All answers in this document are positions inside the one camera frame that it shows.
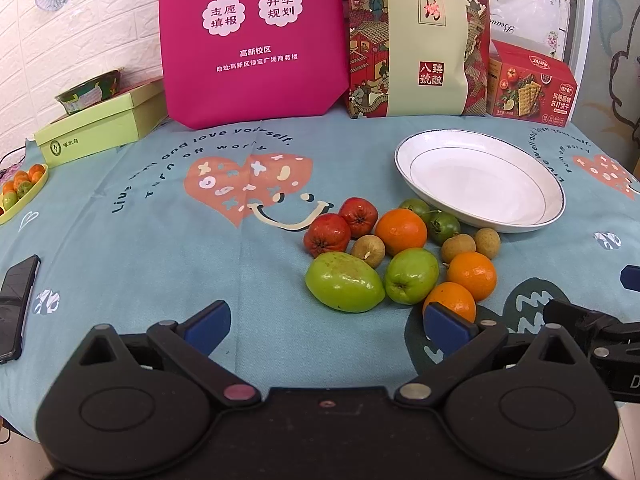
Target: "white brick wall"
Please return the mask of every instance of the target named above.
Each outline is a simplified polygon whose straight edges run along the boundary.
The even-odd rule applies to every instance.
[[[114,68],[125,85],[162,75],[158,30],[158,0],[0,0],[0,156],[64,114],[60,92]]]

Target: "blue tablecloth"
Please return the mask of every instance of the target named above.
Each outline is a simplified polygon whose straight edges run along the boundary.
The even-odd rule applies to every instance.
[[[622,167],[572,125],[442,116],[354,121],[340,108],[198,132],[169,122],[140,142],[53,168],[40,194],[0,226],[2,275],[31,254],[42,259],[24,352],[0,366],[0,415],[36,438],[40,401],[93,325],[144,332],[216,299],[230,305],[232,328],[211,358],[263,392],[396,388],[433,365],[442,354],[425,338],[417,309],[390,300],[359,315],[322,306],[303,281],[311,261],[303,232],[273,224],[299,227],[350,196],[367,198],[380,213],[395,208],[413,194],[394,149],[433,128],[512,142],[542,160],[566,193],[558,222],[502,236],[497,288],[480,319],[535,332],[542,306],[555,297],[640,320],[640,294],[620,281],[624,267],[640,264],[640,196],[627,188]],[[29,144],[25,166],[41,160]]]

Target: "box lid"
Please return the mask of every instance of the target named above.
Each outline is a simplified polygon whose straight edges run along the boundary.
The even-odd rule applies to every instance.
[[[533,50],[520,46],[493,40],[495,49],[503,63],[512,64],[520,68],[530,68],[536,72],[552,72],[554,76],[575,84],[574,75],[567,65],[559,59],[544,56]]]
[[[98,103],[71,116],[64,116],[48,124],[36,132],[35,140],[40,146],[88,124],[95,123],[126,110],[131,110],[162,91],[164,91],[164,82],[162,79],[157,79],[135,88],[124,89],[118,95],[107,101]]]

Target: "oval plate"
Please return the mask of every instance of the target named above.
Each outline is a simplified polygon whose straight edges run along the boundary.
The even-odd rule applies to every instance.
[[[525,233],[564,212],[552,173],[520,148],[464,130],[412,135],[396,148],[396,166],[423,200],[475,227]]]
[[[44,187],[47,179],[49,178],[49,166],[47,164],[43,164],[43,166],[44,166],[44,173],[42,174],[42,177],[40,178],[40,180],[37,181],[33,185],[33,187],[27,191],[27,194],[25,196],[23,196],[20,200],[18,200],[16,205],[14,205],[11,209],[9,209],[9,211],[5,211],[0,215],[0,225],[8,222],[9,220],[11,220],[11,218],[16,216],[21,211],[21,209],[24,206],[26,206],[29,202],[31,202],[31,200],[33,200],[33,197],[35,197],[40,192],[40,190]],[[4,198],[4,194],[0,194],[0,206],[2,205],[3,198]]]

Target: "phone screen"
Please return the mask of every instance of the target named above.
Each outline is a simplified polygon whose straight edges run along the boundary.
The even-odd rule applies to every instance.
[[[0,288],[0,360],[20,351],[24,316],[39,263],[39,257],[31,256],[11,267],[4,277]]]

